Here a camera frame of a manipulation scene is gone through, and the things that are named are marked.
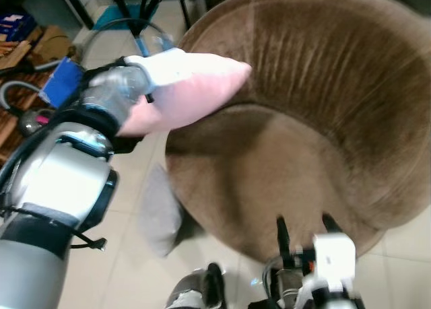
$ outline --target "black cable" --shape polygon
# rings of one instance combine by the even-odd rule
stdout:
[[[15,207],[2,207],[2,208],[0,208],[0,210],[6,211],[6,212],[22,213],[24,215],[30,215],[30,216],[35,217],[37,219],[40,219],[42,221],[46,221],[50,225],[62,227],[64,229],[66,229],[68,232],[70,232],[70,234],[73,234],[76,237],[81,238],[84,242],[86,242],[85,244],[72,245],[71,248],[90,247],[90,248],[97,248],[98,250],[104,250],[104,246],[106,244],[106,238],[99,238],[98,240],[91,240],[87,236],[83,235],[81,232],[78,232],[75,228],[68,226],[68,225],[62,223],[61,221],[58,221],[58,220],[51,218],[49,216],[46,216],[46,215],[43,215],[41,213],[37,213],[34,211],[30,211],[27,209],[15,208]]]
[[[141,26],[142,28],[144,27],[151,27],[153,28],[155,31],[157,31],[163,42],[164,42],[164,50],[167,50],[169,48],[174,48],[174,44],[172,43],[172,41],[169,39],[169,36],[161,29],[159,28],[157,25],[151,23],[148,20],[145,20],[143,18],[119,18],[117,20],[113,20],[109,23],[104,24],[99,30],[96,30],[94,33],[90,34],[88,36],[88,38],[85,40],[83,48],[82,48],[82,56],[86,56],[86,53],[88,51],[88,49],[90,48],[91,43],[94,41],[94,39],[97,37],[97,35],[99,35],[101,32],[108,30],[109,28],[117,25],[117,24],[121,24],[121,23],[127,23],[127,22],[134,22],[134,24],[137,26]]]

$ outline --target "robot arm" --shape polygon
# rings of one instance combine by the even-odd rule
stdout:
[[[73,235],[99,224],[117,184],[112,140],[140,96],[184,79],[172,49],[152,58],[125,58],[90,80],[79,99],[24,142],[0,172],[0,308],[56,308]],[[171,68],[162,68],[170,61]]]

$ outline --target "brown round chair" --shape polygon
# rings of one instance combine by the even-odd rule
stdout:
[[[429,204],[430,33],[391,0],[228,0],[180,46],[246,61],[221,110],[172,131],[166,159],[189,213],[257,260],[332,215],[358,255]]]

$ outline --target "gray hose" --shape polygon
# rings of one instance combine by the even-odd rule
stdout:
[[[51,61],[51,62],[47,62],[43,65],[35,65],[34,70],[37,72],[41,72],[41,71],[51,69],[51,68],[59,65],[61,61],[63,61],[63,60],[61,59],[61,60]]]
[[[9,105],[9,103],[7,102],[6,94],[7,94],[7,91],[9,90],[9,88],[14,87],[14,86],[25,87],[25,88],[31,89],[35,92],[40,91],[40,88],[38,88],[35,85],[32,85],[31,83],[28,83],[28,82],[19,81],[19,80],[12,80],[12,81],[5,82],[0,87],[0,105],[6,110],[9,110],[11,108],[11,105]]]

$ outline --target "pink cushion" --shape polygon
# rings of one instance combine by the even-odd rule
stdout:
[[[158,88],[150,104],[142,96],[118,135],[144,136],[194,123],[226,103],[251,72],[247,63],[213,54],[187,53],[184,59],[192,76]]]

